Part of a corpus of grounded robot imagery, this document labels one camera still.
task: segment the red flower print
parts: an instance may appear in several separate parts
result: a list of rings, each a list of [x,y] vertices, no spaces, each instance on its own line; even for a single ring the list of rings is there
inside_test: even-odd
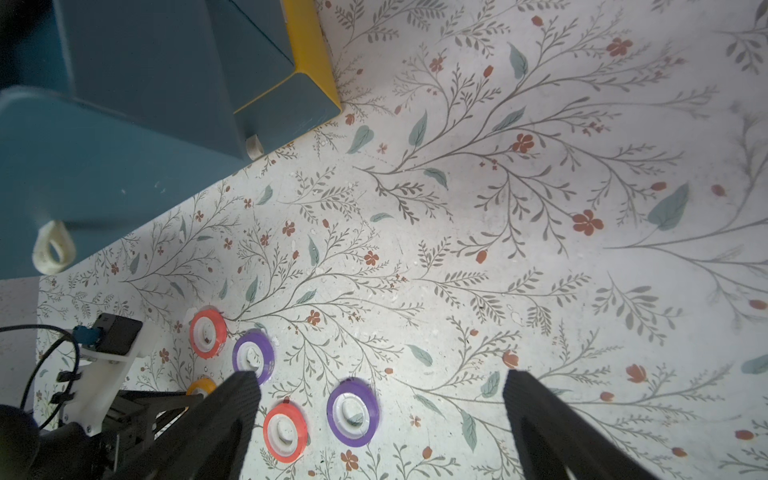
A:
[[[296,231],[296,228],[293,227],[293,222],[291,222],[290,225],[288,224],[288,222],[286,222],[286,226],[283,227],[283,233],[286,234],[288,237],[290,237],[290,234],[292,234],[295,231]]]
[[[502,355],[502,362],[504,362],[504,364],[509,369],[514,369],[518,365],[519,361],[520,361],[520,357],[510,352],[509,350],[504,352],[504,355]]]
[[[584,232],[584,235],[589,237],[594,233],[594,229],[603,230],[603,220],[599,218],[593,218],[594,214],[592,210],[584,210],[584,215],[575,214],[573,217],[574,230],[577,232]]]
[[[630,376],[627,380],[632,383],[642,383],[645,382],[646,379],[645,368],[637,364],[632,364],[627,367],[627,375]]]
[[[518,134],[518,141],[512,144],[512,151],[527,154],[534,146],[533,135]]]
[[[432,63],[429,64],[429,70],[438,72],[442,70],[443,57],[437,57],[432,59]]]
[[[371,250],[368,250],[368,255],[365,255],[363,258],[366,261],[366,265],[374,266],[376,265],[379,256],[374,254]]]
[[[621,38],[616,37],[614,38],[613,43],[608,45],[608,50],[611,53],[611,57],[615,57],[616,55],[626,55],[627,49],[632,46],[632,40],[624,40],[622,41]]]
[[[306,318],[306,321],[312,323],[313,326],[317,326],[320,323],[320,312],[310,310],[310,316]]]
[[[351,472],[352,470],[357,470],[358,468],[357,460],[358,460],[357,455],[353,455],[352,450],[347,450],[346,455],[343,453],[341,454],[341,461],[346,464],[346,470],[348,472]]]
[[[755,434],[749,430],[736,430],[736,438],[739,440],[751,440],[755,438]]]

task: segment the floral patterned surface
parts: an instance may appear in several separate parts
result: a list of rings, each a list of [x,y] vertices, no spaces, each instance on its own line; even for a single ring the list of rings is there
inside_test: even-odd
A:
[[[161,324],[126,378],[153,390],[221,382],[265,329],[243,478],[518,478],[508,369],[661,478],[765,478],[768,2],[316,6],[343,114],[45,277],[40,320]],[[211,360],[187,336],[206,305]],[[325,420],[348,376],[382,409],[366,448]],[[285,396],[310,426],[292,465],[261,435]]]

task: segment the white plastic loop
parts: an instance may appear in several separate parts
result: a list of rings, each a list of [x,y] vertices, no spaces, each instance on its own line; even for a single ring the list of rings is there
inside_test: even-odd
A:
[[[257,158],[264,155],[264,147],[261,146],[261,142],[256,135],[248,137],[245,140],[245,149],[248,152],[248,156],[251,160],[256,160]]]
[[[56,250],[58,260],[51,254]],[[55,275],[64,271],[78,255],[69,232],[60,220],[51,220],[38,231],[38,239],[32,249],[32,264],[43,275]]]

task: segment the green leaf print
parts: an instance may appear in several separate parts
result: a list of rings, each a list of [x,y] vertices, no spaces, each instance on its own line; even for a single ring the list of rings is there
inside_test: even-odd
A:
[[[315,242],[312,241],[312,237],[310,237],[310,260],[312,266],[316,266],[320,261],[320,252],[317,251],[317,247],[315,246]]]
[[[250,283],[250,286],[248,286],[248,290],[245,292],[245,300],[247,300],[248,303],[253,303],[253,301],[256,299],[256,291],[259,289],[259,277],[257,276],[256,279]]]
[[[182,298],[184,298],[184,292],[181,291],[181,287],[176,282],[170,282],[170,285],[181,295]]]
[[[437,180],[437,183],[441,184],[443,187],[445,187],[446,190],[448,190],[448,178],[445,177],[445,174],[442,173],[441,170],[436,168],[426,168],[424,170],[424,175],[434,178]]]
[[[525,113],[525,107],[521,108],[520,110],[513,111],[512,113],[504,117],[504,120],[500,121],[495,127],[491,129],[491,131],[504,130],[506,127],[513,125],[516,121],[523,118],[524,113]]]
[[[352,147],[347,151],[348,154],[356,154],[363,145],[373,140],[373,130],[368,128],[368,125],[362,125],[357,129],[355,138],[352,140]]]
[[[752,375],[768,372],[768,355],[759,356],[741,364],[741,372]]]
[[[257,205],[264,205],[266,202],[270,201],[270,198],[272,198],[272,187],[267,185],[264,189],[264,195],[261,196],[261,200],[259,200]]]
[[[411,349],[411,352],[413,352],[413,356],[419,359],[421,363],[426,366],[432,366],[432,356],[430,356],[427,352],[420,349],[416,345],[408,345],[408,347]]]
[[[525,59],[525,55],[520,53],[513,44],[509,43],[509,48],[509,63],[512,64],[512,68],[515,70],[515,78],[520,80],[528,73],[528,60]]]
[[[392,215],[385,214],[382,212],[380,214],[376,214],[373,217],[371,217],[371,221],[375,223],[375,222],[378,222],[379,220],[384,220],[385,218],[392,218]]]
[[[128,269],[131,271],[131,275],[136,273],[136,270],[138,269],[138,267],[139,267],[139,256],[137,254],[134,257],[134,259],[131,261],[131,265],[128,265]]]
[[[467,441],[467,445],[469,445],[469,448],[472,449],[473,452],[475,451],[475,447],[478,446],[478,434],[475,431],[476,428],[475,419],[462,410],[462,434],[464,435],[464,440]]]
[[[227,279],[224,279],[224,286],[221,287],[221,291],[219,292],[219,299],[224,300],[224,297],[227,296]]]
[[[435,413],[438,413],[438,414],[439,414],[439,415],[440,415],[442,418],[445,418],[445,415],[443,415],[443,414],[442,414],[442,412],[440,411],[440,409],[439,409],[439,408],[437,408],[437,405],[435,405],[434,403],[432,403],[432,401],[431,401],[431,400],[429,400],[429,399],[427,399],[427,398],[425,398],[425,397],[422,397],[421,395],[414,395],[414,397],[415,397],[417,400],[419,400],[419,401],[422,403],[422,405],[424,405],[426,408],[428,408],[428,409],[432,410],[432,411],[433,411],[433,412],[435,412]]]
[[[659,230],[671,230],[683,218],[688,203],[688,184],[680,185],[669,197],[659,202],[648,214],[648,222],[658,225]]]
[[[301,298],[299,298],[299,299],[296,301],[296,305],[301,305],[302,303],[307,303],[307,302],[309,302],[311,299],[315,298],[315,293],[317,293],[317,289],[314,289],[314,290],[310,290],[309,292],[307,292],[307,293],[304,293],[304,294],[301,296]]]
[[[424,116],[421,120],[416,122],[413,126],[411,134],[408,136],[408,143],[414,147],[420,147],[424,141],[424,134],[427,132],[427,112],[424,112]]]
[[[488,377],[488,380],[485,381],[485,384],[480,387],[480,393],[483,398],[489,399],[496,395],[496,392],[498,391],[499,378],[500,375],[498,372],[493,372],[491,376]]]

